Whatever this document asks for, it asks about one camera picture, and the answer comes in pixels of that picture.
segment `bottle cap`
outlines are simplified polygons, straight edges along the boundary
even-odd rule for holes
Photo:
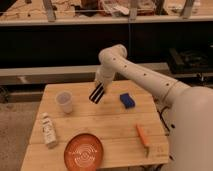
[[[46,117],[48,117],[48,113],[47,112],[42,113],[42,116],[43,116],[43,118],[46,118]]]

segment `white bottle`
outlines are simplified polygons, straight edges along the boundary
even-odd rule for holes
[[[43,115],[42,127],[44,134],[44,142],[48,148],[53,148],[58,144],[53,123],[50,117],[48,116],[48,113],[43,113],[42,115]]]

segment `wooden table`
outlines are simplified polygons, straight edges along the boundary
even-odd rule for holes
[[[101,168],[151,165],[168,162],[169,145],[151,94],[131,81],[115,81],[99,104],[89,101],[94,83],[47,85],[38,110],[22,171],[65,171],[63,154],[67,142],[80,133],[92,133],[102,142]],[[73,94],[73,112],[65,115],[55,104],[59,91]],[[136,106],[125,109],[119,95],[128,92]],[[43,140],[41,118],[48,112],[59,144],[48,149]],[[141,144],[135,124],[140,124],[150,140],[149,157]]]

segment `toy carrot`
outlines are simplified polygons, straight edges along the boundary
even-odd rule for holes
[[[136,124],[136,129],[137,129],[138,135],[140,137],[140,140],[147,151],[146,156],[148,157],[149,156],[149,147],[150,147],[149,140],[140,125]]]

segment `gray floor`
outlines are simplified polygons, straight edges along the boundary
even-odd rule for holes
[[[39,102],[0,103],[0,171],[19,171]],[[141,167],[99,171],[143,171]]]

